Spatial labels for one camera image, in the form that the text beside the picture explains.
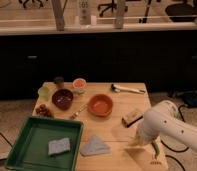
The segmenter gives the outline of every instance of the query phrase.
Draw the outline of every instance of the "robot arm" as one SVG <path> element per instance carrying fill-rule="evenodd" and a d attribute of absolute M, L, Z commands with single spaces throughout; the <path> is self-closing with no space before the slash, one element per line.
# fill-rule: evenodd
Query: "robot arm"
<path fill-rule="evenodd" d="M 137 128 L 138 143 L 149 144 L 162 132 L 197 151 L 197 127 L 176 119 L 177 113 L 176 105 L 167 100 L 146 111 Z"/>

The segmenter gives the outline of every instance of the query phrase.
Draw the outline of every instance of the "glass partition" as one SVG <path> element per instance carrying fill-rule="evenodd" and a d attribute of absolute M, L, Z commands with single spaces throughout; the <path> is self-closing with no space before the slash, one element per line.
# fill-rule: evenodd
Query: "glass partition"
<path fill-rule="evenodd" d="M 35 0 L 0 0 L 0 29 L 55 26 L 55 18 L 49 1 L 42 4 Z"/>
<path fill-rule="evenodd" d="M 158 29 L 163 25 L 164 29 L 168 27 L 176 29 L 181 25 L 184 28 L 197 29 L 195 22 L 197 0 L 29 0 L 24 2 L 26 0 L 0 0 L 1 30 L 90 32 L 120 28 L 126 31 L 126 29 Z"/>

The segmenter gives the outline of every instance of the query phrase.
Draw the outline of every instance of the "small bowl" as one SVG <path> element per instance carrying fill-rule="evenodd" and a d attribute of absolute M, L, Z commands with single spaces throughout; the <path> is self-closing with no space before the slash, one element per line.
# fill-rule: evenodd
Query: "small bowl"
<path fill-rule="evenodd" d="M 73 93 L 68 89 L 60 89 L 52 96 L 52 102 L 60 109 L 67 110 L 73 101 Z"/>
<path fill-rule="evenodd" d="M 96 116 L 108 116 L 112 112 L 113 101 L 105 94 L 96 94 L 88 102 L 88 111 Z"/>
<path fill-rule="evenodd" d="M 83 78 L 77 78 L 73 81 L 73 88 L 77 93 L 84 93 L 86 87 L 86 80 Z"/>

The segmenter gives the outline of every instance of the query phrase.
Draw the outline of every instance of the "floor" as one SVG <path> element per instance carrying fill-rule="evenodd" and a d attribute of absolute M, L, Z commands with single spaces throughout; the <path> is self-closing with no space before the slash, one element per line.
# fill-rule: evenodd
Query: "floor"
<path fill-rule="evenodd" d="M 151 104 L 162 100 L 171 100 L 176 103 L 177 106 L 183 104 L 180 98 L 168 97 L 167 92 L 154 92 L 149 93 Z M 32 113 L 36 100 L 16 100 L 16 101 L 0 101 L 0 131 L 13 143 L 19 133 L 19 130 L 25 120 L 25 118 Z M 187 123 L 197 126 L 197 108 L 194 109 L 182 109 L 184 118 Z M 185 146 L 175 139 L 166 135 L 161 135 L 162 139 L 174 149 L 183 149 Z M 6 142 L 0 138 L 0 152 L 6 152 L 10 150 L 10 146 L 6 145 Z M 197 170 L 197 153 L 191 149 L 184 153 L 171 152 L 165 148 L 167 155 L 176 157 L 185 167 L 186 171 Z M 169 171 L 181 171 L 181 167 L 171 158 L 167 158 L 169 164 Z M 6 170 L 3 167 L 4 161 L 0 161 L 0 171 Z"/>

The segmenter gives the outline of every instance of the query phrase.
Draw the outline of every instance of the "cable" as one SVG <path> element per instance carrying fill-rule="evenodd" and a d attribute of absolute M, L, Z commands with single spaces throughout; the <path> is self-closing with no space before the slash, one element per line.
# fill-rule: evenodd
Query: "cable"
<path fill-rule="evenodd" d="M 11 0 L 8 0 L 8 2 L 7 2 L 6 4 L 0 6 L 0 8 L 5 8 L 5 7 L 7 7 L 8 5 L 10 5 L 11 3 L 12 3 Z"/>
<path fill-rule="evenodd" d="M 0 132 L 0 135 L 2 136 L 2 138 L 4 138 L 4 140 L 11 146 L 13 147 L 13 145 L 10 143 L 10 141 L 8 141 L 8 139 Z"/>
<path fill-rule="evenodd" d="M 178 107 L 178 112 L 179 112 L 179 114 L 180 114 L 180 116 L 181 116 L 181 120 L 182 120 L 183 122 L 185 122 L 185 119 L 184 119 L 183 114 L 182 114 L 182 112 L 181 112 L 181 108 L 182 108 L 182 107 L 186 107 L 186 105 L 184 105 L 184 104 L 180 105 L 180 106 Z M 171 150 L 171 151 L 173 151 L 173 152 L 176 152 L 176 153 L 183 153 L 183 152 L 185 152 L 185 151 L 187 151 L 187 150 L 189 149 L 189 147 L 186 147 L 185 149 L 182 149 L 182 150 L 175 150 L 175 149 L 171 148 L 169 145 L 167 145 L 163 140 L 161 140 L 161 143 L 162 143 L 166 148 L 168 148 L 169 150 Z"/>
<path fill-rule="evenodd" d="M 182 163 L 178 159 L 176 159 L 175 157 L 170 156 L 170 155 L 165 155 L 165 156 L 168 157 L 168 158 L 171 158 L 171 159 L 175 160 L 178 163 L 178 165 L 182 168 L 182 170 L 183 171 L 186 171 L 185 168 L 184 168 L 184 166 L 182 165 Z"/>

